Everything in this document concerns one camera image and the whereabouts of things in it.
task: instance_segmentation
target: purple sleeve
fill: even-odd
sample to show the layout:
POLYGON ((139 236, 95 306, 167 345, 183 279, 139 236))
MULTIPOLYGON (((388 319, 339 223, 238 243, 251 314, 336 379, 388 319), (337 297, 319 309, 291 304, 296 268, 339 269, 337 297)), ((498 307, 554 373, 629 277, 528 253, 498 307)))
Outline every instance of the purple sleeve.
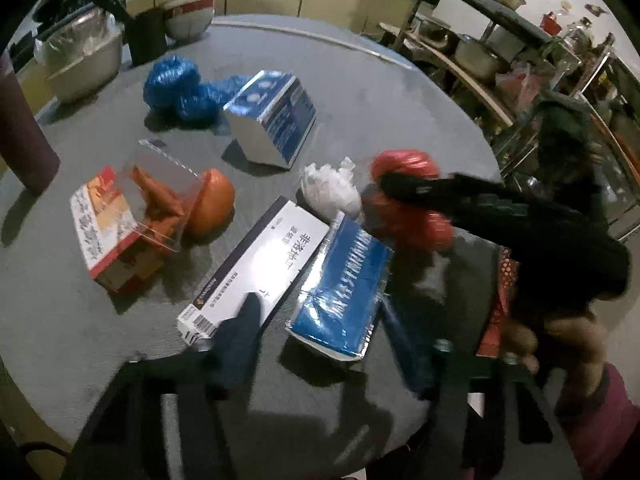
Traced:
POLYGON ((584 480, 618 478, 611 474, 627 460, 635 465, 628 471, 640 468, 640 408, 628 399, 625 383, 613 365, 605 366, 600 386, 591 397, 571 410, 557 410, 556 415, 584 480))

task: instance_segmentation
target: pink sleeve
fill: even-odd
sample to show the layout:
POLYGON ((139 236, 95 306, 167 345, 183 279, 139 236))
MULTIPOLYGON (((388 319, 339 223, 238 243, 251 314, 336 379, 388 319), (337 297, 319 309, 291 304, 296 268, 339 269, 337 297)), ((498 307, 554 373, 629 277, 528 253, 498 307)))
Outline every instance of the pink sleeve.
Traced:
POLYGON ((571 412, 556 412, 584 480, 598 480, 621 455, 640 421, 616 368, 607 364, 597 391, 571 412))

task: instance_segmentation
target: white crumpled object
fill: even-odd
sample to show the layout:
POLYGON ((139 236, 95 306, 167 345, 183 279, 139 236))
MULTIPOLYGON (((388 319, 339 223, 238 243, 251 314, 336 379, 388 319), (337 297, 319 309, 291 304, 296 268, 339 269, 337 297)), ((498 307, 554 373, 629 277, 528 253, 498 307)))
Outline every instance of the white crumpled object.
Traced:
POLYGON ((346 156, 339 170, 325 164, 319 170, 315 164, 302 172, 300 188, 306 202, 325 220, 331 222, 338 210, 355 219, 360 214, 362 202, 353 185, 355 164, 346 156))

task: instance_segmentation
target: transparent plastic box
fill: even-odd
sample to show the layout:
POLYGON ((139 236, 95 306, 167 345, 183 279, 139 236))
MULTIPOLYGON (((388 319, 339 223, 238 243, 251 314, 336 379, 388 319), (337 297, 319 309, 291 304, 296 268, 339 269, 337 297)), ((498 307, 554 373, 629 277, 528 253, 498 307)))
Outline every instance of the transparent plastic box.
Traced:
POLYGON ((136 231, 167 253, 180 250, 180 239, 203 180, 173 158, 162 140, 140 140, 116 176, 136 222, 136 231))

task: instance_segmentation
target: purple cylinder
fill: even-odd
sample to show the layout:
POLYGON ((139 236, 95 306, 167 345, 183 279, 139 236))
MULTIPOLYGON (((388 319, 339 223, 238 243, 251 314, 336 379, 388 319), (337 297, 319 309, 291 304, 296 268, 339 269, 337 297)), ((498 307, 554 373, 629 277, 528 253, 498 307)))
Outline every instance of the purple cylinder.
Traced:
POLYGON ((60 166, 29 110, 7 51, 0 57, 0 155, 35 195, 47 189, 60 166))

